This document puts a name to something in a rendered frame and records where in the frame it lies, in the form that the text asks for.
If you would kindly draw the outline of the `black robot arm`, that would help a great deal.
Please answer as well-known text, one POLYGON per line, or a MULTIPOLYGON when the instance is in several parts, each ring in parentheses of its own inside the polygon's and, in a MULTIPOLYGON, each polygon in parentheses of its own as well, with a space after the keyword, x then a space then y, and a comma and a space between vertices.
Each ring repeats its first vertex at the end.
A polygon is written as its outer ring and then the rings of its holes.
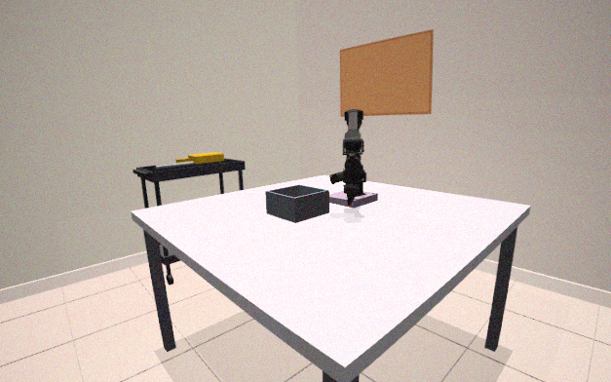
MULTIPOLYGON (((355 173, 360 170, 359 185, 361 187, 361 195, 366 195, 363 192, 363 183, 366 183, 366 172, 361 163, 361 154, 364 152, 364 140, 361 138, 360 128, 363 120, 363 112, 358 109, 350 109, 345 112, 345 121, 347 121, 348 131, 343 139, 343 155, 347 155, 345 162, 345 170, 349 173, 355 173), (347 151, 345 151, 347 150, 347 151), (362 152, 361 152, 362 150, 362 152)), ((331 174, 329 176, 331 184, 340 181, 346 182, 345 170, 331 174)))

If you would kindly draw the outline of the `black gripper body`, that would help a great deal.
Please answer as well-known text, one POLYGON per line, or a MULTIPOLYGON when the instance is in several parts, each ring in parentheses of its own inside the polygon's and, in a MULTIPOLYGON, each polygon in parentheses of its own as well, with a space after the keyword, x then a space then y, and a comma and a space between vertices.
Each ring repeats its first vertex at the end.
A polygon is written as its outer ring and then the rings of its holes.
POLYGON ((346 182, 345 186, 344 186, 344 193, 345 194, 355 194, 355 195, 361 195, 361 187, 359 185, 359 177, 360 177, 360 170, 358 170, 355 173, 349 173, 345 170, 345 174, 346 174, 346 182))

